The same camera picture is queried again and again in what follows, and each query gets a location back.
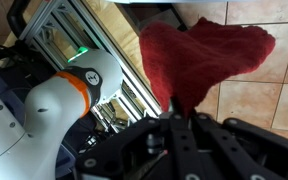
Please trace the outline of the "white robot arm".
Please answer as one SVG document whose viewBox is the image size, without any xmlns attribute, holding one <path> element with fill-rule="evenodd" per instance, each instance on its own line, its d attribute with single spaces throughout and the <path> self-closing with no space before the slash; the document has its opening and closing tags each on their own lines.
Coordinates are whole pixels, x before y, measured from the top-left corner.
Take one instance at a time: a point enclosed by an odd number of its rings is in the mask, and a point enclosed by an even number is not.
<svg viewBox="0 0 288 180">
<path fill-rule="evenodd" d="M 0 100 L 0 180 L 55 180 L 64 135 L 91 107 L 121 88 L 119 62 L 88 49 L 28 93 L 20 125 Z"/>
</svg>

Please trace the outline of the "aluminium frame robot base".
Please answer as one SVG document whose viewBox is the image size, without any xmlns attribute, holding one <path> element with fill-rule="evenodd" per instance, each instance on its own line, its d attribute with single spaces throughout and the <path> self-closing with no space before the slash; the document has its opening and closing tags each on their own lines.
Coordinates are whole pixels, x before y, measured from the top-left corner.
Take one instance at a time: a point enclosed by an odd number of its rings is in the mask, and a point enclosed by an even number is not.
<svg viewBox="0 0 288 180">
<path fill-rule="evenodd" d="M 112 101 L 133 123 L 161 113 L 141 74 L 81 0 L 41 3 L 19 38 L 56 70 L 26 99 L 27 133 L 64 134 L 89 113 L 99 117 Z"/>
</svg>

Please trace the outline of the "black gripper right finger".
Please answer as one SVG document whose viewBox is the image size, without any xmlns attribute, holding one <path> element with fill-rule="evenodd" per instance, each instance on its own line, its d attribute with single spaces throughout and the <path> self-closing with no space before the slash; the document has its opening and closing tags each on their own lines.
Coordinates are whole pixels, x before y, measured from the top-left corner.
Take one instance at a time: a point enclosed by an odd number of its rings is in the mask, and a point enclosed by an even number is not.
<svg viewBox="0 0 288 180">
<path fill-rule="evenodd" d="M 258 165 L 227 131 L 209 115 L 194 114 L 192 131 L 199 148 L 212 151 L 228 180 L 276 180 L 276 174 Z"/>
</svg>

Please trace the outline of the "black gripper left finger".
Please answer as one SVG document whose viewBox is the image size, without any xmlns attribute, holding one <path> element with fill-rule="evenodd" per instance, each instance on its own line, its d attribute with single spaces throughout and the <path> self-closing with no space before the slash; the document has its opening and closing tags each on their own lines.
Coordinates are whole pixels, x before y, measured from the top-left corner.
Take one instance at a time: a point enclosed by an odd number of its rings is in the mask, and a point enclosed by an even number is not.
<svg viewBox="0 0 288 180">
<path fill-rule="evenodd" d="M 198 154 L 188 121 L 183 117 L 177 99 L 169 101 L 172 156 L 180 180 L 205 180 L 201 158 Z"/>
</svg>

